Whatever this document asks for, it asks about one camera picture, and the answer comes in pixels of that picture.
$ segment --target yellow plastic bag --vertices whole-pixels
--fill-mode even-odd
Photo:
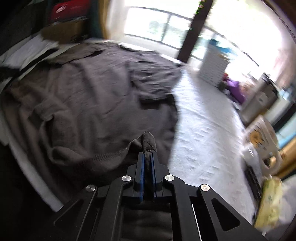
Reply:
[[[282,195],[282,182],[278,177],[272,177],[264,182],[262,199],[254,224],[256,229],[268,232],[276,227],[281,210]]]

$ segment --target clutter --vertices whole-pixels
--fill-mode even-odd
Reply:
[[[229,90],[223,90],[223,93],[226,95],[230,95],[230,91]]]
[[[246,169],[244,171],[244,175],[250,185],[251,191],[257,203],[260,203],[262,197],[261,186],[258,182],[258,179],[255,176],[253,168],[249,165],[246,165]]]
[[[251,79],[247,79],[245,82],[240,83],[240,91],[243,96],[249,98],[249,95],[252,93],[255,88],[255,83]]]
[[[260,158],[252,143],[248,143],[242,150],[242,158],[246,164],[253,169],[254,175],[261,186],[262,171],[260,166]]]
[[[228,85],[227,85],[227,82],[224,81],[224,80],[222,80],[222,81],[218,84],[218,89],[219,89],[220,91],[223,91],[224,89],[226,89],[227,86],[228,86]]]
[[[284,178],[296,169],[296,137],[280,150],[280,155],[283,163],[276,176]],[[274,162],[276,157],[273,156],[270,158],[271,165],[274,165]]]
[[[283,181],[279,224],[290,224],[296,214],[296,175]]]
[[[43,38],[60,44],[81,42],[89,35],[90,0],[49,1],[47,26],[41,30]]]
[[[254,224],[256,229],[268,232],[276,227],[280,217],[282,195],[282,182],[278,177],[264,182],[262,200]]]
[[[239,117],[247,127],[258,115],[265,113],[278,98],[277,88],[264,73],[242,105]]]
[[[85,182],[104,185],[125,172],[134,161],[129,143],[146,130],[168,163],[177,123],[171,89],[180,77],[178,65],[153,51],[81,43],[13,82],[1,107],[29,161],[66,203]],[[23,111],[22,120],[14,116]]]
[[[246,129],[244,143],[250,143],[258,153],[259,163],[263,176],[274,175],[280,169],[282,158],[278,151],[278,141],[274,129],[264,116],[258,118]],[[271,167],[265,165],[264,160],[271,157],[271,153],[276,157]]]
[[[246,100],[245,96],[240,91],[239,81],[234,81],[232,79],[227,80],[227,88],[230,91],[231,95],[240,103],[243,104]]]

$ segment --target bed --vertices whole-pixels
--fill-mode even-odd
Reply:
[[[6,62],[11,66],[23,66],[28,59],[36,58],[50,45],[56,44],[40,41],[43,40],[29,39],[25,48],[33,45],[40,48],[24,51],[20,46],[18,52],[14,52],[10,57],[6,56]],[[60,51],[65,51],[69,47],[71,45],[64,45]],[[145,50],[132,45],[127,47]],[[255,206],[248,183],[244,178],[240,158],[243,125],[230,100],[223,93],[189,72],[186,68],[182,70],[182,77],[173,90],[179,121],[169,170],[171,174],[183,179],[187,184],[195,186],[208,184],[247,221],[251,222]],[[25,152],[9,130],[2,113],[0,118],[1,141],[9,143],[14,157],[32,186],[54,211],[58,211],[62,207],[61,201],[54,196],[29,162]]]

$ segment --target white wall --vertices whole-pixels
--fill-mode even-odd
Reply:
[[[149,50],[154,50],[160,54],[165,54],[169,57],[172,58],[177,58],[179,50],[166,46],[164,44],[157,43],[155,41],[143,39],[143,38],[138,38],[138,37],[133,37],[133,36],[128,36],[125,35],[120,39],[121,42],[128,43],[128,44],[133,44],[137,45]]]
[[[279,17],[264,2],[262,2],[261,0],[246,0],[246,2],[249,5],[254,6],[256,9],[264,13],[266,16],[268,16],[272,20],[274,25],[281,32],[282,47],[289,48],[291,44],[295,44],[293,38],[291,37],[285,25],[282,23]]]
[[[272,123],[282,114],[283,110],[285,110],[289,104],[289,101],[286,101],[283,97],[279,96],[278,100],[264,116],[270,123]]]

